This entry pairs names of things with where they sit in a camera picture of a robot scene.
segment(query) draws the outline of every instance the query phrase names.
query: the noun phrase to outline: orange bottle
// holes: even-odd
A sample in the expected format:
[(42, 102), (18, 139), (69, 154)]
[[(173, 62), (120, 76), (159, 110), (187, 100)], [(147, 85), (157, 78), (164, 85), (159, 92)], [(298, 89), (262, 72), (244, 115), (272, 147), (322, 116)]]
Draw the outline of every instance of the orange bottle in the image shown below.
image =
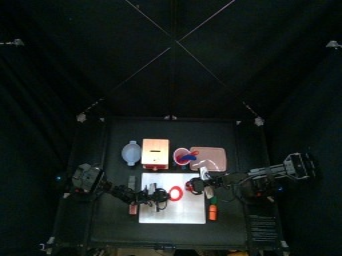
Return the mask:
[(209, 220), (217, 219), (217, 206), (216, 206), (216, 197), (215, 196), (209, 200), (208, 219)]

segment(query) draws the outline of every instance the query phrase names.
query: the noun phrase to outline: black curtain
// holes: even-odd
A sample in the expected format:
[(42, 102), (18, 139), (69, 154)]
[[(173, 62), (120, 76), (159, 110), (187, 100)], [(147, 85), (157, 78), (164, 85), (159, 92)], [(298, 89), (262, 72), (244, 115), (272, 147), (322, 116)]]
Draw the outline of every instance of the black curtain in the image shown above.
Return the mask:
[(274, 163), (307, 152), (316, 178), (288, 187), (280, 201), (286, 239), (294, 255), (340, 255), (342, 52), (331, 54), (276, 109), (267, 132)]
[(0, 254), (38, 255), (52, 234), (53, 178), (66, 167), (76, 122), (21, 48), (0, 47)]

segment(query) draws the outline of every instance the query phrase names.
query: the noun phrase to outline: orange box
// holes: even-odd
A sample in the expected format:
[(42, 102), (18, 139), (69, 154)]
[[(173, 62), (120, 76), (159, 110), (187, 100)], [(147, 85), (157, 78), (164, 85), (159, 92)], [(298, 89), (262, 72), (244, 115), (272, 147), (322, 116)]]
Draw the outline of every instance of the orange box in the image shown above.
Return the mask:
[(141, 164), (153, 171), (168, 169), (168, 140), (143, 139)]

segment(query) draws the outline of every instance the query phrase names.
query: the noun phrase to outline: red circle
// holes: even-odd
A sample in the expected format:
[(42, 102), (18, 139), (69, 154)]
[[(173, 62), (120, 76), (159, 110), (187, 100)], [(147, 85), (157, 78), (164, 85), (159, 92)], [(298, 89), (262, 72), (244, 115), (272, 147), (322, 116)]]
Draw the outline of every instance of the red circle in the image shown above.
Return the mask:
[[(172, 190), (177, 190), (179, 195), (177, 195), (176, 198), (172, 198), (172, 197), (171, 197), (171, 192), (172, 192)], [(173, 186), (173, 187), (169, 189), (169, 191), (168, 191), (168, 194), (169, 194), (169, 200), (175, 202), (175, 201), (177, 201), (177, 200), (183, 197), (183, 190), (181, 190), (181, 188), (180, 188), (179, 186)]]

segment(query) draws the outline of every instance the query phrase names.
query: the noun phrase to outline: black backdrop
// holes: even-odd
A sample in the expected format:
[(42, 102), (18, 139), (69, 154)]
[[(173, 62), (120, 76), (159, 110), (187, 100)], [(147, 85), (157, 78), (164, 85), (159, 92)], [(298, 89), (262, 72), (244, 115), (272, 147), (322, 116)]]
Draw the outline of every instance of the black backdrop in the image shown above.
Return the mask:
[(272, 163), (311, 151), (322, 178), (282, 214), (298, 255), (340, 251), (340, 1), (4, 1), (0, 42), (0, 253), (50, 235), (50, 182), (74, 117), (266, 119)]

